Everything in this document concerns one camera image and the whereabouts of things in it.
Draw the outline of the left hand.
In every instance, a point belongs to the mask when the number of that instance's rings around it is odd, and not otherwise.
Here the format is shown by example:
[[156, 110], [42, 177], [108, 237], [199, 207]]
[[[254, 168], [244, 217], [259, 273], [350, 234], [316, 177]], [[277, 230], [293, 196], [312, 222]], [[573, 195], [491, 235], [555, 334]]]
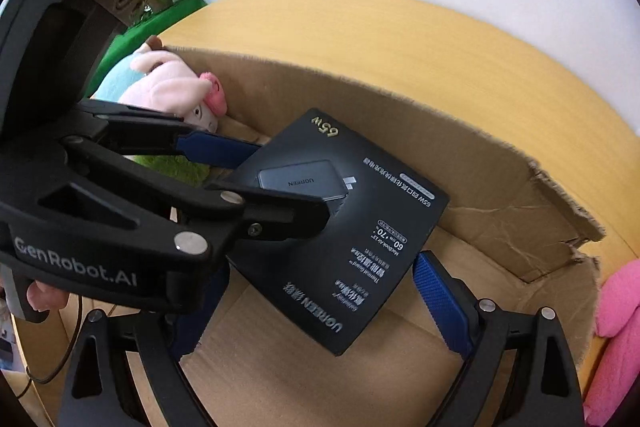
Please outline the left hand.
[[26, 296], [32, 309], [44, 312], [64, 309], [67, 306], [70, 293], [35, 281], [29, 285]]

